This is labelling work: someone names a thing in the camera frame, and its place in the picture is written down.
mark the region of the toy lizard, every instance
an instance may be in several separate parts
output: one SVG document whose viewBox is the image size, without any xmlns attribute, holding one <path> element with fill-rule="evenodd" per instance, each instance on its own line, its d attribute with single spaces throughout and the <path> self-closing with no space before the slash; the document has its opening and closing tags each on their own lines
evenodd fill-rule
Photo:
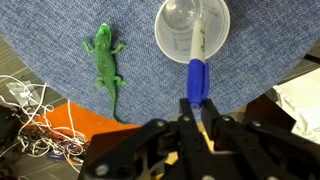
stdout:
<svg viewBox="0 0 320 180">
<path fill-rule="evenodd" d="M 105 86 L 108 89 L 112 101 L 113 118 L 120 123 L 126 123 L 117 117 L 116 106 L 117 87 L 125 86 L 127 83 L 116 75 L 116 64 L 113 58 L 113 55 L 120 52 L 125 45 L 120 43 L 116 49 L 111 49 L 111 32 L 107 24 L 100 26 L 94 38 L 94 48 L 90 48 L 87 41 L 82 41 L 81 44 L 88 53 L 95 55 L 95 66 L 99 72 L 96 86 Z"/>
</svg>

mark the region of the blue marker cap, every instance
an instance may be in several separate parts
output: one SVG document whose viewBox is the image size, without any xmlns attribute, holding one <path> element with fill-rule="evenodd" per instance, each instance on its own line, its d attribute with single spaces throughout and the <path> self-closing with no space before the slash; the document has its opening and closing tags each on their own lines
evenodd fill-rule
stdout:
<svg viewBox="0 0 320 180">
<path fill-rule="evenodd" d="M 190 61 L 187 86 L 187 96 L 191 106 L 199 109 L 209 93 L 209 64 L 207 62 L 203 63 L 198 59 Z"/>
</svg>

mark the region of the orange object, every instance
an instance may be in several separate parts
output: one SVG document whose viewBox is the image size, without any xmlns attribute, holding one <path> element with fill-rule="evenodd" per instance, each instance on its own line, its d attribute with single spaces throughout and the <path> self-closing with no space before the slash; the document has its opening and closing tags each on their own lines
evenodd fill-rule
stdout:
<svg viewBox="0 0 320 180">
<path fill-rule="evenodd" d="M 95 134 L 140 127 L 138 125 L 133 124 L 120 124 L 113 119 L 97 115 L 72 102 L 70 103 L 70 112 L 72 115 L 75 130 L 86 135 L 89 140 L 91 140 L 91 137 Z M 68 103 L 56 107 L 55 110 L 51 113 L 48 112 L 46 117 L 51 121 L 52 128 L 71 128 L 68 115 Z"/>
</svg>

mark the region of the table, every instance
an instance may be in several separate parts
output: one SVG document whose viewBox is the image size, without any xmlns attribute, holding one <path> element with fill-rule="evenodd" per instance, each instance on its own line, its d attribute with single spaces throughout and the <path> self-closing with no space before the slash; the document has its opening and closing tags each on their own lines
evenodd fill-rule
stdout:
<svg viewBox="0 0 320 180">
<path fill-rule="evenodd" d="M 39 77 L 64 97 L 112 117 L 106 89 L 94 86 L 93 56 L 81 46 L 101 23 L 113 33 L 119 88 L 118 116 L 144 124 L 178 112 L 186 97 L 187 65 L 169 60 L 157 47 L 154 20 L 163 1 L 0 2 L 0 32 Z M 226 0 L 230 33 L 210 64 L 213 99 L 220 113 L 253 100 L 291 70 L 320 34 L 317 0 Z"/>
</svg>

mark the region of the lizard leg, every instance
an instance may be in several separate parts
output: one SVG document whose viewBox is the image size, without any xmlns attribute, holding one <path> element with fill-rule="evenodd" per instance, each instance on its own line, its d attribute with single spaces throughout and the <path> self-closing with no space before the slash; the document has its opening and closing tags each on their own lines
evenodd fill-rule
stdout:
<svg viewBox="0 0 320 180">
<path fill-rule="evenodd" d="M 94 49 L 90 48 L 88 41 L 82 41 L 81 44 L 84 46 L 88 53 L 94 54 Z"/>
<path fill-rule="evenodd" d="M 102 77 L 97 77 L 96 78 L 96 86 L 97 87 L 102 87 L 104 86 L 103 78 Z"/>
<path fill-rule="evenodd" d="M 127 85 L 127 83 L 123 81 L 120 76 L 115 76 L 113 80 L 115 81 L 116 85 L 119 87 L 123 87 Z"/>
<path fill-rule="evenodd" d="M 124 43 L 120 43 L 116 49 L 111 50 L 111 54 L 117 54 L 118 52 L 120 52 L 123 48 L 125 47 Z"/>
</svg>

